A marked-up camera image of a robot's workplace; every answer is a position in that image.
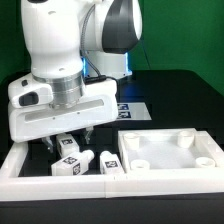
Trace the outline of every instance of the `small white cube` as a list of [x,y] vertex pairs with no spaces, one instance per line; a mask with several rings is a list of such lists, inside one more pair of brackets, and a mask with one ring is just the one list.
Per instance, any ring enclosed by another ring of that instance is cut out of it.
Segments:
[[62,158],[73,152],[79,152],[79,145],[71,134],[57,135],[57,150]]

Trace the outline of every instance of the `white cylinder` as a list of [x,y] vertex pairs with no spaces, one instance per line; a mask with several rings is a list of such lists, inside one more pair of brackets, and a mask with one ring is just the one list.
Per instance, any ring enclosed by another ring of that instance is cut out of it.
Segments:
[[111,156],[112,154],[109,151],[103,151],[100,156]]
[[85,150],[82,152],[82,154],[86,154],[87,155],[87,158],[88,158],[88,161],[89,163],[94,159],[94,153],[92,150]]
[[194,133],[192,131],[181,131],[177,137],[177,145],[188,149],[194,143]]
[[195,160],[196,168],[213,168],[215,167],[215,161],[208,157],[199,157]]
[[137,133],[124,134],[124,143],[127,149],[138,150],[139,149],[140,136]]

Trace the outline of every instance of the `white block with black markings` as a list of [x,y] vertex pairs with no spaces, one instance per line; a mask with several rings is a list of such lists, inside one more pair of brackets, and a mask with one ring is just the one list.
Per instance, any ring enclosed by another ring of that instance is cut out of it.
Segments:
[[124,170],[116,154],[104,151],[100,155],[101,174],[123,174]]
[[89,163],[94,158],[91,150],[82,153],[73,152],[51,166],[52,176],[76,176],[89,170]]
[[73,152],[79,152],[79,145],[71,134],[57,135],[57,150],[61,158],[65,158]]

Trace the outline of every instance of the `circular hole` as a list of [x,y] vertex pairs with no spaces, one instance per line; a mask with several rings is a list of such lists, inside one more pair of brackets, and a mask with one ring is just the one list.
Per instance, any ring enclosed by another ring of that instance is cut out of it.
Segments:
[[50,11],[48,12],[48,15],[52,15],[52,14],[55,14],[56,12],[55,11]]
[[138,134],[135,134],[135,133],[127,133],[124,135],[125,138],[128,138],[128,139],[134,139],[134,138],[138,138],[139,135]]
[[138,169],[141,169],[141,170],[149,170],[150,169],[150,163],[146,160],[141,160],[141,159],[136,159],[136,160],[133,160],[131,162],[131,169],[132,170],[138,170]]
[[200,157],[196,159],[198,167],[215,167],[215,161],[207,157]]

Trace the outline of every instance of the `white plastic tray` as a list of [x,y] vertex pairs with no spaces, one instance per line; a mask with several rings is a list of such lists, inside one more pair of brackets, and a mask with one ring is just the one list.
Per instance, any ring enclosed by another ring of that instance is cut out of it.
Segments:
[[[193,144],[189,148],[178,145],[178,135],[183,131],[194,135]],[[135,150],[126,146],[124,136],[129,133],[139,136],[139,147]],[[132,172],[130,164],[136,159],[149,162],[149,171],[195,168],[196,159],[200,157],[214,160],[216,167],[224,167],[224,152],[207,132],[197,132],[195,129],[120,131],[119,150],[127,173]]]
[[[135,131],[142,136],[137,154],[127,152],[125,147],[123,135],[129,131],[119,131],[119,150],[126,171],[120,175],[18,178],[28,146],[26,142],[15,143],[0,169],[0,201],[224,192],[223,151],[207,132],[187,130],[195,133],[194,146],[190,150],[175,145],[182,129]],[[153,150],[148,153],[150,145]],[[216,167],[194,168],[198,156],[212,158]],[[129,163],[136,158],[148,160],[151,169],[144,173],[132,172]]]

